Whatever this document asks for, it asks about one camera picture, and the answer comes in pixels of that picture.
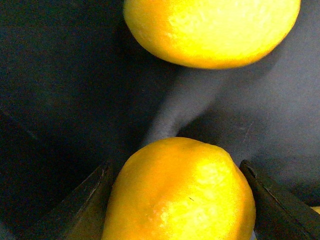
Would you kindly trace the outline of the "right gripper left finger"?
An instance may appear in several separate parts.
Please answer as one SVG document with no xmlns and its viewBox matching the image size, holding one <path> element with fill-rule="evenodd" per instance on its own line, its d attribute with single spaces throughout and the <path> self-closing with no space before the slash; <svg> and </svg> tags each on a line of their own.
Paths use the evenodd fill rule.
<svg viewBox="0 0 320 240">
<path fill-rule="evenodd" d="M 33 240 L 99 240 L 113 184 L 109 162 L 99 165 L 56 208 L 32 227 Z"/>
</svg>

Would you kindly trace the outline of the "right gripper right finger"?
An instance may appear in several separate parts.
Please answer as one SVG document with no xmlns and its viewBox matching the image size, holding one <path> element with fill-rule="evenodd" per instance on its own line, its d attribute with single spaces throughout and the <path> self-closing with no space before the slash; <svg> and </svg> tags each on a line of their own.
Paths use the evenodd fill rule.
<svg viewBox="0 0 320 240">
<path fill-rule="evenodd" d="M 248 181 L 255 200 L 254 233 L 258 240 L 320 238 L 320 215 L 316 211 L 250 161 L 243 160 L 239 169 Z"/>
</svg>

